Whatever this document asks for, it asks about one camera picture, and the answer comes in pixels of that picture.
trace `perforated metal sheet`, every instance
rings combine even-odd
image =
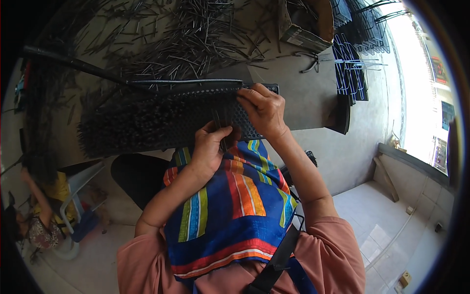
[[[279,93],[278,85],[264,85]],[[213,119],[212,110],[217,110],[221,120],[240,127],[240,141],[262,139],[236,100],[240,88],[217,84],[175,91],[165,97],[142,99],[82,115],[78,127],[81,148],[89,158],[98,158],[192,146],[196,131]]]

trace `pliers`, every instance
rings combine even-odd
[[[319,71],[320,63],[318,61],[318,55],[316,55],[315,53],[308,53],[308,52],[298,51],[298,52],[294,52],[292,55],[294,55],[294,56],[305,55],[305,56],[308,56],[308,57],[311,57],[311,58],[314,59],[312,65],[309,68],[307,68],[306,70],[300,71],[300,73],[306,73],[306,72],[311,71],[315,67],[315,64],[317,65],[317,68],[315,69],[315,71],[316,72]]]

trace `patterned clothing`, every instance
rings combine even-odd
[[[173,155],[168,186],[191,161],[193,149]],[[173,274],[197,278],[232,262],[269,262],[297,206],[260,140],[224,154],[213,178],[180,206],[164,228]]]
[[[42,223],[38,215],[35,215],[30,221],[30,229],[28,231],[31,244],[39,249],[54,248],[59,244],[59,236],[61,235],[59,227],[51,222],[49,228]]]

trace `metal rod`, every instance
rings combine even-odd
[[[55,52],[51,52],[42,48],[28,46],[28,45],[23,47],[23,54],[25,55],[25,57],[47,59],[49,61],[55,62],[56,64],[67,66],[67,67],[73,68],[81,72],[92,74],[99,78],[110,80],[119,85],[126,85],[134,89],[138,89],[138,90],[142,90],[148,93],[155,94],[155,92],[152,90],[139,87],[123,78],[110,74],[108,71],[105,71],[97,66],[83,62],[76,58],[62,56]]]
[[[153,85],[153,84],[196,84],[196,83],[237,83],[243,84],[242,79],[181,79],[181,80],[164,80],[164,79],[154,79],[154,80],[133,80],[133,84],[138,85]]]

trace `small box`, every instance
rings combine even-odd
[[[318,54],[333,45],[333,10],[329,0],[304,1],[318,13],[318,36],[294,24],[287,10],[287,0],[279,0],[279,39]]]
[[[411,282],[411,275],[407,270],[401,275],[399,281],[403,285],[403,288],[408,286],[408,284]]]

